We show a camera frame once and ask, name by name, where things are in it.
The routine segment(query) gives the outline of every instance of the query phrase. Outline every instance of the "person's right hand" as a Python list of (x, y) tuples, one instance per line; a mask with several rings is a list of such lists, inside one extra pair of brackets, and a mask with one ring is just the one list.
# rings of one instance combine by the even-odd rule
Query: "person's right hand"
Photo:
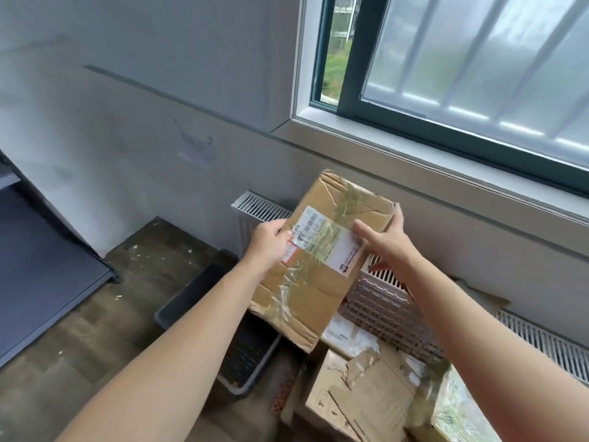
[(403, 231), (403, 212), (397, 203), (389, 228), (379, 233), (361, 220), (354, 220), (353, 230), (368, 242), (370, 250), (378, 254), (382, 261), (370, 267), (371, 270), (392, 269), (395, 277), (406, 281), (406, 276), (412, 262), (421, 257), (411, 240)]

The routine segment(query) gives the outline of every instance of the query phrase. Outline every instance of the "label on white package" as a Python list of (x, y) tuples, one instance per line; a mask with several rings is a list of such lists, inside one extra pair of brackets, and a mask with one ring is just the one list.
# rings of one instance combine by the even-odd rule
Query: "label on white package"
[[(316, 254), (325, 261), (325, 265), (348, 277), (364, 250), (365, 242), (354, 232), (308, 206), (293, 228), (291, 245)], [(284, 262), (291, 258), (292, 250), (289, 246)]]

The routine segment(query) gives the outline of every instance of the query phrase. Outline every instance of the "green grass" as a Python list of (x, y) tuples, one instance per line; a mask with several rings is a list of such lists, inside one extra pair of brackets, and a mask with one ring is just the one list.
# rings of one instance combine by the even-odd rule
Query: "green grass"
[(325, 60), (325, 72), (323, 74), (323, 86), (321, 88), (322, 94), (339, 100), (351, 48), (352, 41), (349, 40), (343, 50), (328, 54)]

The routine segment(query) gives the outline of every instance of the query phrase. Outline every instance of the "person's left hand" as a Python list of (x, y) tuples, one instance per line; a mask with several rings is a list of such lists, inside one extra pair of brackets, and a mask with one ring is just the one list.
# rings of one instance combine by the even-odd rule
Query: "person's left hand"
[(264, 273), (275, 263), (282, 260), (286, 252), (286, 243), (292, 238), (292, 231), (285, 229), (286, 219), (260, 223), (252, 234), (243, 260), (249, 261)]

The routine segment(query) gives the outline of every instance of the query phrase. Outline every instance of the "box wrapped in clear tape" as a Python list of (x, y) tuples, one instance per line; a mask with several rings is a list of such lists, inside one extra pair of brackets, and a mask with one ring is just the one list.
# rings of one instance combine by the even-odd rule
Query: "box wrapped in clear tape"
[(454, 366), (447, 367), (433, 366), (422, 379), (406, 429), (418, 442), (501, 442)]

